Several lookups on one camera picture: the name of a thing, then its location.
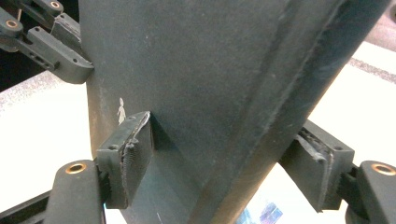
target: screw hole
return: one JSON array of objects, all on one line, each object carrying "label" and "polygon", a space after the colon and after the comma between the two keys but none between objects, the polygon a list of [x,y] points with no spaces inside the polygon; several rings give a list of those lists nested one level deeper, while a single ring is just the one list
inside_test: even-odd
[{"label": "screw hole", "polygon": [[384,164],[373,164],[372,168],[382,175],[396,175],[396,171]]},{"label": "screw hole", "polygon": [[70,175],[78,174],[78,173],[84,171],[85,168],[87,168],[87,165],[85,165],[84,163],[76,163],[76,164],[73,164],[73,165],[67,167],[66,172]]},{"label": "screw hole", "polygon": [[56,8],[60,7],[59,3],[57,2],[50,2],[50,4],[52,7],[56,7]]},{"label": "screw hole", "polygon": [[117,148],[119,148],[119,145],[111,145],[111,146],[108,147],[108,149],[111,149],[111,150],[114,150],[114,149],[117,149]]},{"label": "screw hole", "polygon": [[6,25],[11,28],[15,28],[18,24],[15,21],[6,21]]},{"label": "screw hole", "polygon": [[35,56],[35,60],[36,60],[38,63],[45,64],[44,60],[43,60],[42,58],[38,57],[38,56]]}]

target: black clamp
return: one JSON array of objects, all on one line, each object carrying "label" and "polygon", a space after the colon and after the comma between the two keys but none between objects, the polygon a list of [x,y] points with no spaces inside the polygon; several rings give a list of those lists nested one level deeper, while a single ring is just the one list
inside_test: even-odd
[{"label": "black clamp", "polygon": [[396,223],[396,168],[364,161],[341,175],[338,194],[348,203],[346,223]]},{"label": "black clamp", "polygon": [[104,223],[103,203],[117,209],[131,205],[153,155],[149,117],[149,112],[128,117],[99,147],[95,161],[59,169],[44,223]]},{"label": "black clamp", "polygon": [[[43,68],[65,82],[84,83],[93,70],[93,65],[82,56],[79,25],[66,14],[57,1],[13,1],[45,27],[53,26],[52,34],[40,27],[23,32],[23,25],[0,8],[0,48],[15,52],[19,50]],[[42,10],[32,7],[35,3]]]}]

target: white mark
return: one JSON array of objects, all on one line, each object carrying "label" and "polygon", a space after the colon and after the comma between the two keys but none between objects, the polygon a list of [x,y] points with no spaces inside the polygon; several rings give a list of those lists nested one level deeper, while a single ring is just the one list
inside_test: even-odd
[{"label": "white mark", "polygon": [[161,218],[160,218],[160,214],[157,213],[157,217],[158,217],[158,219],[161,221],[161,224],[163,224],[163,221],[162,221]]},{"label": "white mark", "polygon": [[122,124],[122,122],[125,120],[126,115],[125,115],[125,109],[123,108],[123,100],[120,98],[120,108],[119,112],[117,112],[117,115],[119,115],[119,125]]}]

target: metal bolt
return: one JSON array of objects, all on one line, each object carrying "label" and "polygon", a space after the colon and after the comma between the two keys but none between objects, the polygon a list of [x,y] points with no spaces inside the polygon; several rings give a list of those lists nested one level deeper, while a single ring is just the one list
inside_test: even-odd
[{"label": "metal bolt", "polygon": [[85,168],[87,168],[86,164],[84,164],[84,163],[76,163],[76,164],[73,164],[73,165],[67,167],[66,173],[70,174],[70,175],[78,174],[78,173],[84,171]]},{"label": "metal bolt", "polygon": [[6,25],[10,28],[15,28],[18,24],[15,21],[6,21]]},{"label": "metal bolt", "polygon": [[60,7],[59,3],[57,2],[50,2],[50,4],[52,7],[56,7],[56,8]]}]

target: white floor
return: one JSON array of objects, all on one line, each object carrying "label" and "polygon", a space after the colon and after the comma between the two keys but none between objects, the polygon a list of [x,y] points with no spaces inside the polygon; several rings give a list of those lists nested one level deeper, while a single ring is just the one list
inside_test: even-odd
[{"label": "white floor", "polygon": [[[395,52],[363,43],[354,58],[396,73]],[[395,102],[395,84],[347,65],[310,119],[355,149],[356,164],[396,165]],[[1,92],[0,144],[1,212],[51,189],[65,163],[91,158],[85,86],[44,73]],[[284,214],[277,223],[345,223],[345,204],[317,215],[280,166],[262,189]],[[124,223],[118,210],[106,215],[107,223]]]}]

